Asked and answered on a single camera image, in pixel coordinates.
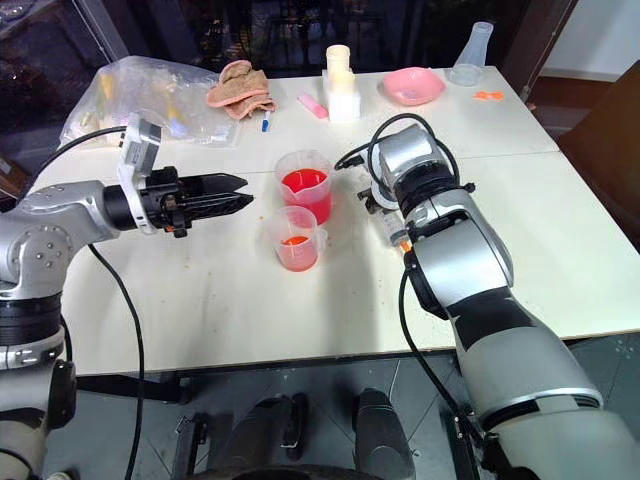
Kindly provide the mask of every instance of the small orange piece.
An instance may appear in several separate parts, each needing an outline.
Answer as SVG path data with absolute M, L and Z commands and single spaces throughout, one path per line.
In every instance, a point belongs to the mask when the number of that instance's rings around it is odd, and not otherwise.
M 473 98 L 477 98 L 479 100 L 502 100 L 504 98 L 504 93 L 502 92 L 485 92 L 484 90 L 480 90 L 476 92 Z

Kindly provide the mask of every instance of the marker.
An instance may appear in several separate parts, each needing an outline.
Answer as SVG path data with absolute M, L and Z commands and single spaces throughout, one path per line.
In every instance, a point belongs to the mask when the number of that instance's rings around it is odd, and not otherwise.
M 264 115 L 262 116 L 262 131 L 268 132 L 269 125 L 271 123 L 271 112 L 269 110 L 265 110 Z

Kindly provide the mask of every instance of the pink towel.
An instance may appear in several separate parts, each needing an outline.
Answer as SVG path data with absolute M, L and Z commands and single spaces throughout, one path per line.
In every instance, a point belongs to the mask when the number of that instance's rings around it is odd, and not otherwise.
M 231 118 L 251 117 L 257 108 L 275 111 L 269 98 L 269 80 L 262 70 L 253 70 L 251 62 L 238 60 L 228 64 L 220 73 L 218 84 L 207 94 L 207 104 L 223 107 Z

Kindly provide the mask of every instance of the pink plastic bowl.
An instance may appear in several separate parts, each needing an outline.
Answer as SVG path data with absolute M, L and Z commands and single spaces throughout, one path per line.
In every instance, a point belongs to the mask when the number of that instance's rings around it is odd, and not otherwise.
M 382 80 L 389 95 L 403 105 L 432 102 L 444 90 L 444 83 L 430 68 L 409 67 L 396 70 Z

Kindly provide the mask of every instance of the white wall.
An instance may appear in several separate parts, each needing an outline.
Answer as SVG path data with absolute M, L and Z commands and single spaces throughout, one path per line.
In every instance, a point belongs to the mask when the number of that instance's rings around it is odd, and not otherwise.
M 541 74 L 615 81 L 640 59 L 640 0 L 579 0 Z

